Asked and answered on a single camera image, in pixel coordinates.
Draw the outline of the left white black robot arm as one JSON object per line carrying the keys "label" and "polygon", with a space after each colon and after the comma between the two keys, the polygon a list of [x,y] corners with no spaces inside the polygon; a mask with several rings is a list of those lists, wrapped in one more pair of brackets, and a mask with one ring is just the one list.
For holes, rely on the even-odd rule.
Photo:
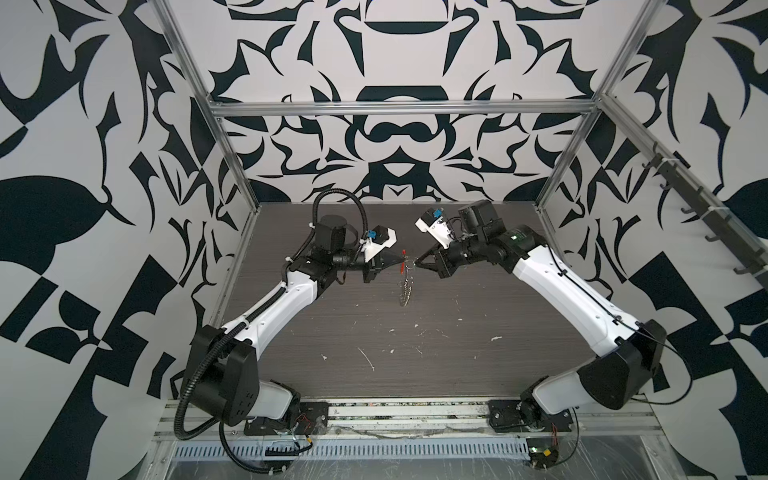
{"label": "left white black robot arm", "polygon": [[287,258],[280,282],[246,312],[220,326],[205,326],[191,343],[176,408],[173,431],[190,440],[214,425],[236,426],[246,420],[264,429],[294,429],[300,395],[259,376],[258,362],[288,323],[318,300],[349,271],[366,283],[402,262],[394,251],[394,229],[379,225],[356,233],[346,219],[326,215],[312,223],[298,252]]}

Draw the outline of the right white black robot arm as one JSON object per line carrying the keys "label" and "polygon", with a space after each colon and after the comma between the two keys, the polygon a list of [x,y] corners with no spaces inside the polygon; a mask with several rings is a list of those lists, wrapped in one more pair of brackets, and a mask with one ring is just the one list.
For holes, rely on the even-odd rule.
{"label": "right white black robot arm", "polygon": [[666,341],[656,321],[639,321],[577,276],[547,240],[526,225],[507,227],[492,203],[478,201],[458,214],[461,231],[439,209],[430,208],[415,222],[435,244],[417,258],[418,268],[440,278],[459,267],[487,262],[533,288],[586,341],[591,360],[525,390],[511,414],[492,414],[496,431],[541,431],[550,419],[587,404],[623,408],[656,374]]}

